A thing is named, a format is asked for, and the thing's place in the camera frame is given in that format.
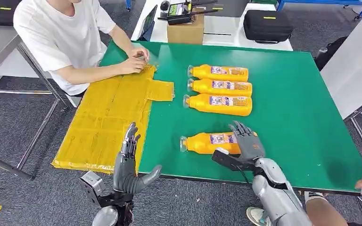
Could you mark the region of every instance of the gray carpet floor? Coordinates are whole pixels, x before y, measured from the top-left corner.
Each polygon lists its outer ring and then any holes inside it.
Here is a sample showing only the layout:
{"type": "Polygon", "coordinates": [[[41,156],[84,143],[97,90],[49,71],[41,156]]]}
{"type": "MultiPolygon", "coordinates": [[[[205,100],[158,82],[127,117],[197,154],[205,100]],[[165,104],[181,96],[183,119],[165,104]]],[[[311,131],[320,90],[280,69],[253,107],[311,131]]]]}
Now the gray carpet floor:
{"type": "MultiPolygon", "coordinates": [[[[101,0],[111,17],[132,34],[144,1],[133,1],[130,13],[121,0],[101,0]]],[[[291,38],[295,50],[316,54],[317,49],[348,35],[356,23],[354,13],[341,6],[287,4],[296,27],[291,38]]],[[[3,77],[0,89],[44,89],[37,79],[3,77]]],[[[16,165],[35,134],[54,98],[0,94],[0,158],[16,165]]],[[[35,176],[25,182],[0,170],[0,226],[88,226],[98,208],[89,202],[78,185],[84,172],[55,169],[55,156],[75,109],[60,104],[44,130],[24,170],[35,176]]],[[[362,126],[362,116],[358,117],[362,126]]],[[[362,142],[352,124],[346,124],[362,155],[362,142]]],[[[100,174],[107,186],[111,176],[100,174]]],[[[362,204],[345,195],[327,199],[350,222],[362,223],[362,204]]],[[[250,186],[213,184],[161,178],[136,195],[136,226],[230,225],[251,226],[248,206],[260,207],[250,186]]]]}

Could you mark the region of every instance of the green table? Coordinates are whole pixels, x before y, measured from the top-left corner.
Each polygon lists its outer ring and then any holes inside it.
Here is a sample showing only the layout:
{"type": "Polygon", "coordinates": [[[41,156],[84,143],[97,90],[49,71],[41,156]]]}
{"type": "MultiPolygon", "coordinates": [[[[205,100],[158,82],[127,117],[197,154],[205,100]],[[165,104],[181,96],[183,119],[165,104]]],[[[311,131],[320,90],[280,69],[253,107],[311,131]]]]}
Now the green table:
{"type": "MultiPolygon", "coordinates": [[[[139,42],[159,68],[154,79],[174,82],[172,102],[153,102],[139,171],[157,164],[163,175],[204,181],[244,182],[211,160],[211,155],[181,153],[180,136],[227,132],[233,120],[256,131],[266,155],[283,169],[293,187],[357,194],[362,159],[309,53],[155,42],[139,42]],[[239,66],[249,69],[253,111],[247,117],[202,113],[183,108],[189,65],[239,66]]],[[[113,43],[102,65],[125,54],[113,43]]]]}

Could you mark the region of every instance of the cardboard box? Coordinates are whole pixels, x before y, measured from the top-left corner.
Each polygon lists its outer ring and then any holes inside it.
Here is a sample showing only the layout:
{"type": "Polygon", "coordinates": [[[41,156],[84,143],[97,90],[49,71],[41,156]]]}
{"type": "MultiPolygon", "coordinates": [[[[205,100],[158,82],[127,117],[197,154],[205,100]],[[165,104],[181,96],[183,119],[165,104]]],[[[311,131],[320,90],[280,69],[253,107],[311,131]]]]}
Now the cardboard box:
{"type": "Polygon", "coordinates": [[[194,17],[195,21],[191,24],[167,24],[167,41],[202,45],[205,18],[203,14],[195,15],[194,17]]]}

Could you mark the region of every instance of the robotic arm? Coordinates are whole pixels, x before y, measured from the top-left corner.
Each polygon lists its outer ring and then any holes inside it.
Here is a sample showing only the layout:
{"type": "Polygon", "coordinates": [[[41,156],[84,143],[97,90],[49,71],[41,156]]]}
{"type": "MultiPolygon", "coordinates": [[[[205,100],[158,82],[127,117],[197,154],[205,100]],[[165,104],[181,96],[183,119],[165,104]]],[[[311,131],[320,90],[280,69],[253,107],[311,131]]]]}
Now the robotic arm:
{"type": "Polygon", "coordinates": [[[128,226],[133,222],[134,194],[156,181],[162,169],[157,165],[152,172],[137,177],[135,172],[135,151],[140,135],[135,136],[138,128],[131,123],[125,133],[123,145],[115,160],[113,190],[103,195],[105,184],[102,178],[92,171],[80,178],[80,184],[94,204],[102,209],[96,214],[92,226],[128,226]]]}
{"type": "Polygon", "coordinates": [[[265,158],[259,137],[250,128],[235,121],[230,125],[241,155],[235,158],[223,148],[217,148],[212,160],[232,171],[253,172],[253,191],[259,197],[271,222],[275,226],[312,226],[302,204],[294,193],[279,165],[265,158]]]}

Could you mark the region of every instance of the black case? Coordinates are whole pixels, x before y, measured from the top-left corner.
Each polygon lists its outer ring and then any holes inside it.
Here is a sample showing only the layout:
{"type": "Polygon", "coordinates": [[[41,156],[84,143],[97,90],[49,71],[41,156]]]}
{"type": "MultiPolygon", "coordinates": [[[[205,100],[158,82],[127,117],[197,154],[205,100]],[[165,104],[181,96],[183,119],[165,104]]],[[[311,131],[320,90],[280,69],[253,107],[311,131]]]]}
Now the black case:
{"type": "Polygon", "coordinates": [[[13,15],[21,0],[0,0],[0,26],[13,26],[13,15]]]}
{"type": "Polygon", "coordinates": [[[249,40],[278,43],[291,36],[293,26],[282,12],[248,10],[244,18],[244,29],[249,40]]]}

